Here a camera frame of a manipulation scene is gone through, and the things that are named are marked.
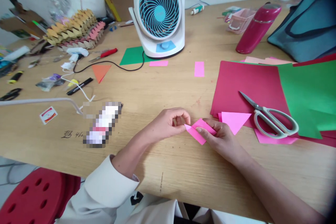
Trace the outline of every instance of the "blue bag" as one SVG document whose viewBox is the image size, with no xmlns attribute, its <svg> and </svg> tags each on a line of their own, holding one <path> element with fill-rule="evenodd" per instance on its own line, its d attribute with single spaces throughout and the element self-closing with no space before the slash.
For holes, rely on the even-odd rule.
<svg viewBox="0 0 336 224">
<path fill-rule="evenodd" d="M 302 0 L 267 41 L 297 62 L 336 52 L 336 0 Z"/>
</svg>

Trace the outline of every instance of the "pink thermos bottle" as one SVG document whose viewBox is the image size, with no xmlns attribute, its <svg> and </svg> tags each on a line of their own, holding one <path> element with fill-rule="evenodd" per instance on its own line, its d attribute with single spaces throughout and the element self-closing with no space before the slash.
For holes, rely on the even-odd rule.
<svg viewBox="0 0 336 224">
<path fill-rule="evenodd" d="M 259 8 L 240 39 L 236 51 L 241 54 L 251 53 L 259 44 L 281 11 L 278 4 L 267 3 Z"/>
</svg>

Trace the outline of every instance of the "orange paper triangle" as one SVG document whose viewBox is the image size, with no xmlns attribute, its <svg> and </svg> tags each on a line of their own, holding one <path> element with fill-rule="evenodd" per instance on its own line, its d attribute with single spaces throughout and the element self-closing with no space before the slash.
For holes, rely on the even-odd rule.
<svg viewBox="0 0 336 224">
<path fill-rule="evenodd" d="M 102 81 L 107 71 L 110 69 L 111 65 L 93 65 L 92 69 L 98 83 Z"/>
</svg>

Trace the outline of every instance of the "desk fan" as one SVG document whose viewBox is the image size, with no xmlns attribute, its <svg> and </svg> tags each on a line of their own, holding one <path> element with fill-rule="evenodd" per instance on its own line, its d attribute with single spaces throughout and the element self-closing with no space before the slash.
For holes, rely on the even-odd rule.
<svg viewBox="0 0 336 224">
<path fill-rule="evenodd" d="M 134 0 L 128 10 L 149 58 L 169 58 L 183 50 L 184 0 Z"/>
</svg>

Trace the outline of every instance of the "white sleeve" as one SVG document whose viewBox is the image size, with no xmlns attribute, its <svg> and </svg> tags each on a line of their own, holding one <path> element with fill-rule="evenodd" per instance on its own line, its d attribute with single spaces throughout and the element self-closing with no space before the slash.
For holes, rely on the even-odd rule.
<svg viewBox="0 0 336 224">
<path fill-rule="evenodd" d="M 139 184 L 120 174 L 108 156 L 85 180 L 80 190 L 67 203 L 56 224 L 111 224 L 121 206 Z"/>
</svg>

